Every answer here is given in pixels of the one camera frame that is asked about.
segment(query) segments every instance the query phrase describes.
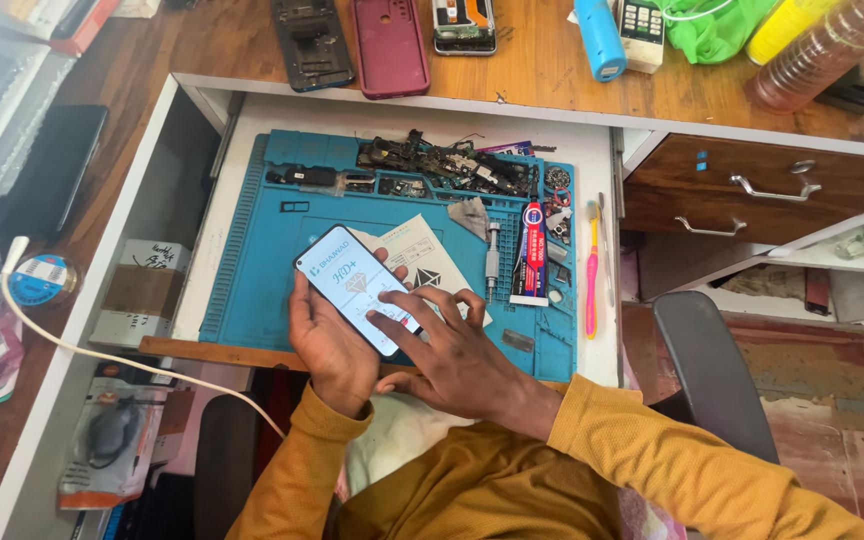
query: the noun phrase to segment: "red glue tube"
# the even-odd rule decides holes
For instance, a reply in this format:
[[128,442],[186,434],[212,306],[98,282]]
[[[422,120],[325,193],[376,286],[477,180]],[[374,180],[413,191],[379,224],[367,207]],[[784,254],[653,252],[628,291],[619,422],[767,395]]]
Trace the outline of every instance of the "red glue tube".
[[537,197],[522,212],[518,259],[511,270],[510,304],[546,308],[546,211]]

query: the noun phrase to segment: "person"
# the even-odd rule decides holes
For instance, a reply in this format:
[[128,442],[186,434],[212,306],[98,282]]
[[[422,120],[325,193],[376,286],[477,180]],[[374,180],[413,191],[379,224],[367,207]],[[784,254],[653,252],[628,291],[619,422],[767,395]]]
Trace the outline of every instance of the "person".
[[[380,261],[387,255],[376,252]],[[403,279],[406,269],[394,273]],[[373,391],[483,421],[452,427],[347,500],[332,538],[618,539],[616,486],[709,538],[864,538],[864,521],[785,467],[579,374],[564,395],[525,374],[486,337],[485,301],[468,289],[421,286],[379,300],[411,313],[428,334],[424,342],[381,313],[366,314],[421,375],[378,380],[376,351],[295,273],[289,341],[310,383],[227,540],[323,537],[346,445],[372,420]]]

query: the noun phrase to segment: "blue sticker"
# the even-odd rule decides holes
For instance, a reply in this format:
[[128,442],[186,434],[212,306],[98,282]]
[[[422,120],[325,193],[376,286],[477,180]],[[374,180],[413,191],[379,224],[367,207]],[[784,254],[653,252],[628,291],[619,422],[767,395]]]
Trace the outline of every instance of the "blue sticker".
[[38,306],[63,290],[68,268],[62,257],[54,254],[34,256],[12,272],[8,291],[20,306]]

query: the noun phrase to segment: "hand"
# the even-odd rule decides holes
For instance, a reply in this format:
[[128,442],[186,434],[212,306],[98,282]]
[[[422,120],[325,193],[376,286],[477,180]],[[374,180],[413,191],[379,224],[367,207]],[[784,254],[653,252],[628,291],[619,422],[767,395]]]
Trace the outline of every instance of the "hand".
[[[385,263],[389,251],[379,248],[375,256]],[[408,270],[399,266],[392,274],[402,280]],[[289,344],[308,367],[318,399],[345,416],[362,411],[378,379],[378,352],[298,271],[289,295]]]
[[[453,296],[423,285],[411,294],[383,292],[378,299],[411,313],[429,341],[424,343],[382,313],[366,313],[368,322],[394,341],[422,372],[390,374],[378,381],[376,392],[411,394],[432,409],[490,420],[513,432],[548,440],[562,395],[525,374],[486,337],[482,297],[469,289]],[[424,300],[438,306],[444,322]],[[468,306],[465,319],[459,302]]]

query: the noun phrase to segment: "maroon phone case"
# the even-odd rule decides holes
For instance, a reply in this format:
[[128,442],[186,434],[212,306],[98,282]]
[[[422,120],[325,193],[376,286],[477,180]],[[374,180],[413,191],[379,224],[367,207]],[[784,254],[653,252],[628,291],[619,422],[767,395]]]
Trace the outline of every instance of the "maroon phone case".
[[429,66],[415,0],[353,0],[359,84],[368,99],[429,90]]

